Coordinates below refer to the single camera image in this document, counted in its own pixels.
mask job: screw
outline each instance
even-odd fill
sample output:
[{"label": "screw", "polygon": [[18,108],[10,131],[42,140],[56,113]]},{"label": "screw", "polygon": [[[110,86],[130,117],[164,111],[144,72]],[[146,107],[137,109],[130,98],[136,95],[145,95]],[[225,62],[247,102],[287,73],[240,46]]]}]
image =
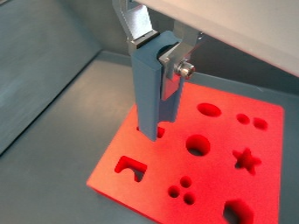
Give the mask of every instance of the screw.
[{"label": "screw", "polygon": [[201,40],[203,36],[204,36],[204,33],[200,31],[197,40]]},{"label": "screw", "polygon": [[181,63],[177,66],[177,74],[188,80],[192,77],[192,73],[195,72],[195,66],[188,63],[185,60],[181,61]]}]

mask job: red foam board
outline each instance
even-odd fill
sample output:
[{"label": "red foam board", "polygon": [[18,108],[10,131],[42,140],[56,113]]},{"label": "red foam board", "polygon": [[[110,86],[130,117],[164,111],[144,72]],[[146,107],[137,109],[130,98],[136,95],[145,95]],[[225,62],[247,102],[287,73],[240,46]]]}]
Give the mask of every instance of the red foam board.
[{"label": "red foam board", "polygon": [[283,118],[273,104],[187,83],[154,142],[132,107],[88,186],[158,223],[228,223],[229,210],[240,224],[275,224]]}]

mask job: small round hole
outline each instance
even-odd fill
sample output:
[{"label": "small round hole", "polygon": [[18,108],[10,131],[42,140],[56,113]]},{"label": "small round hole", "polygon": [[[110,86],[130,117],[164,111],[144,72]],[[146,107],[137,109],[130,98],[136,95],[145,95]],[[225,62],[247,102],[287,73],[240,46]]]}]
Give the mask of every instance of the small round hole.
[{"label": "small round hole", "polygon": [[168,195],[172,197],[172,198],[177,198],[179,195],[180,195],[180,189],[177,186],[172,185],[169,188],[168,188]]},{"label": "small round hole", "polygon": [[249,123],[249,119],[245,115],[243,114],[237,114],[237,121],[241,123],[241,124],[248,124]]},{"label": "small round hole", "polygon": [[185,141],[185,148],[193,156],[205,156],[211,151],[211,142],[207,137],[193,135]]},{"label": "small round hole", "polygon": [[260,118],[255,118],[253,119],[253,126],[259,129],[259,130],[267,130],[267,121],[260,119]]},{"label": "small round hole", "polygon": [[161,138],[164,136],[164,128],[157,127],[156,137]]},{"label": "small round hole", "polygon": [[236,168],[236,169],[240,169],[240,168],[241,168],[239,162],[235,163],[235,168]]},{"label": "small round hole", "polygon": [[195,196],[187,192],[184,195],[183,195],[183,201],[187,205],[192,205],[193,202],[195,202]]},{"label": "small round hole", "polygon": [[189,187],[192,185],[192,180],[189,177],[181,177],[181,180],[180,180],[180,184],[181,184],[181,187]]},{"label": "small round hole", "polygon": [[205,116],[212,116],[212,117],[220,116],[220,109],[215,105],[212,105],[212,104],[209,104],[207,102],[204,102],[204,103],[197,105],[197,110]]}]

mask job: gray table surface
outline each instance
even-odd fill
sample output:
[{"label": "gray table surface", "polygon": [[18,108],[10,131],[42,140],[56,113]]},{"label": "gray table surface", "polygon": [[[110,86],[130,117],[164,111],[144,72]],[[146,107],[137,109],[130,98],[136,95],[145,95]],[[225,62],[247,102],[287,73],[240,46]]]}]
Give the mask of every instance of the gray table surface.
[{"label": "gray table surface", "polygon": [[[280,222],[299,221],[299,97],[196,73],[284,107]],[[102,52],[0,157],[0,223],[152,223],[85,182],[134,102],[129,58]]]}]

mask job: hole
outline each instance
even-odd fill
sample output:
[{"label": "hole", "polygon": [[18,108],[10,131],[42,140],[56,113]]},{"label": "hole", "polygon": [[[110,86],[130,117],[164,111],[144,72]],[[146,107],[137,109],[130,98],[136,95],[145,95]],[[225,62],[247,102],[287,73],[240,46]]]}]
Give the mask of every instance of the hole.
[{"label": "hole", "polygon": [[243,114],[237,114],[237,121],[241,123],[241,124],[248,124],[249,123],[249,119],[245,115]]},{"label": "hole", "polygon": [[253,125],[259,130],[267,130],[267,121],[261,118],[253,118]]},{"label": "hole", "polygon": [[252,156],[251,150],[248,148],[244,149],[243,152],[236,150],[232,151],[232,155],[236,158],[237,162],[235,164],[236,169],[247,169],[248,173],[256,174],[256,165],[261,164],[261,161],[257,157]]},{"label": "hole", "polygon": [[220,116],[220,109],[215,105],[212,105],[212,104],[209,104],[207,102],[204,102],[204,103],[197,105],[197,110],[205,116],[212,116],[212,117]]},{"label": "hole", "polygon": [[211,142],[207,137],[193,135],[185,141],[185,148],[193,156],[205,156],[211,151]]},{"label": "hole", "polygon": [[241,199],[225,202],[223,217],[228,224],[253,224],[253,212]]},{"label": "hole", "polygon": [[146,165],[129,157],[121,157],[116,164],[114,172],[120,173],[124,169],[130,169],[134,173],[134,182],[140,182],[145,175]]},{"label": "hole", "polygon": [[169,188],[168,188],[168,195],[172,197],[172,198],[177,198],[179,195],[180,195],[180,189],[177,186],[172,185]]},{"label": "hole", "polygon": [[184,203],[185,203],[187,205],[192,205],[192,204],[193,204],[193,202],[195,202],[195,197],[193,197],[193,195],[192,195],[189,192],[187,192],[187,193],[183,195],[183,201],[184,201]]},{"label": "hole", "polygon": [[192,180],[189,177],[184,176],[181,177],[180,183],[181,183],[181,187],[187,188],[192,185]]},{"label": "hole", "polygon": [[157,138],[161,138],[162,136],[164,136],[164,128],[157,127],[157,130],[156,130],[156,137],[157,137]]}]

